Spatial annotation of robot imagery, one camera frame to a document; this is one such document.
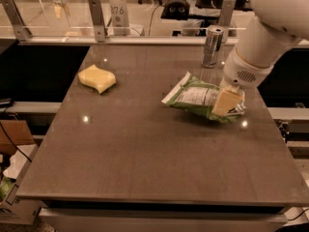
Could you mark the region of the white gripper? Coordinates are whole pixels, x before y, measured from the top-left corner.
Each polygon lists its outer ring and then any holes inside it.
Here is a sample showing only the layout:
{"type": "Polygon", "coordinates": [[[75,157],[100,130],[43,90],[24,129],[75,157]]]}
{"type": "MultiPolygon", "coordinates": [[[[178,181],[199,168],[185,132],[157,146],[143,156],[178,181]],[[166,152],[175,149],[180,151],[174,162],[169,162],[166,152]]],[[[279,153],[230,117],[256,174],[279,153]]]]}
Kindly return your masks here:
{"type": "Polygon", "coordinates": [[[258,68],[247,63],[234,48],[225,61],[223,77],[220,82],[220,86],[224,88],[219,91],[216,97],[212,113],[225,116],[242,101],[242,89],[258,87],[272,69],[272,65],[267,68],[258,68]]]}

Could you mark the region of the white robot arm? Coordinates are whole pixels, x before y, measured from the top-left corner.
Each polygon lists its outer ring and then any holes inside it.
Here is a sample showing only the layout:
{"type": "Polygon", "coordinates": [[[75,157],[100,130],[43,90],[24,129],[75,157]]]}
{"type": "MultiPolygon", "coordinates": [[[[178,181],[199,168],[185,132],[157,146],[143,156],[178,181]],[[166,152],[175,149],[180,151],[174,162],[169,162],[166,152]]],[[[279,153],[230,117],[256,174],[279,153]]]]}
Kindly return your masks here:
{"type": "Polygon", "coordinates": [[[212,113],[224,116],[256,88],[288,50],[309,40],[309,0],[250,0],[254,17],[226,59],[212,113]]]}

